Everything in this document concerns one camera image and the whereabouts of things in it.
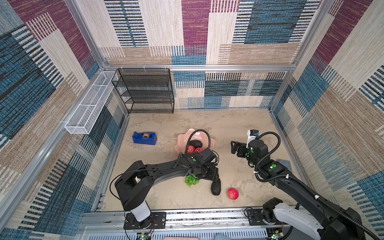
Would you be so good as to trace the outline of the dark fake avocado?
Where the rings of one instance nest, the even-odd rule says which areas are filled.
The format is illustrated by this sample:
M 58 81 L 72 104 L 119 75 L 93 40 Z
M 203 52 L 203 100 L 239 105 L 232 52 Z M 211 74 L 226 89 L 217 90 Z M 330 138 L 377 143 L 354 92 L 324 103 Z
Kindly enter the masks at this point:
M 199 140 L 191 140 L 189 142 L 189 146 L 194 146 L 195 148 L 202 148 L 203 147 L 203 143 Z
M 211 193 L 214 196 L 219 196 L 221 194 L 221 180 L 216 178 L 211 184 Z

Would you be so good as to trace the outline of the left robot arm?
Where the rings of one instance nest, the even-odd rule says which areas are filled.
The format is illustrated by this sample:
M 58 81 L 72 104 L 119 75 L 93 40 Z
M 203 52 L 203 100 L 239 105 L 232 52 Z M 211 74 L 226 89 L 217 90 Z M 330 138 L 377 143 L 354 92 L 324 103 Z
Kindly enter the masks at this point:
M 174 161 L 155 165 L 145 165 L 142 161 L 134 162 L 124 173 L 116 176 L 110 183 L 117 191 L 115 196 L 120 200 L 126 217 L 125 230 L 153 228 L 161 220 L 150 210 L 146 197 L 150 189 L 161 182 L 178 178 L 191 177 L 192 181 L 211 181 L 211 193 L 221 193 L 219 177 L 219 155 L 206 148 L 201 153 L 182 153 Z

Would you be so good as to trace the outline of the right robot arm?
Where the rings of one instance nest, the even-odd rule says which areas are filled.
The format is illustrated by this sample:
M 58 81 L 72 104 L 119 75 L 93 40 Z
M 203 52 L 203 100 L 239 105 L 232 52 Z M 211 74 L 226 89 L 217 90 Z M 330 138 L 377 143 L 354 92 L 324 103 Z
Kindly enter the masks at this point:
M 309 212 L 306 215 L 274 198 L 263 206 L 268 223 L 289 224 L 314 240 L 364 240 L 366 235 L 376 239 L 376 235 L 363 226 L 355 210 L 345 210 L 325 199 L 280 162 L 271 160 L 272 153 L 262 140 L 254 139 L 247 144 L 232 141 L 231 152 L 247 159 L 259 182 L 277 187 Z

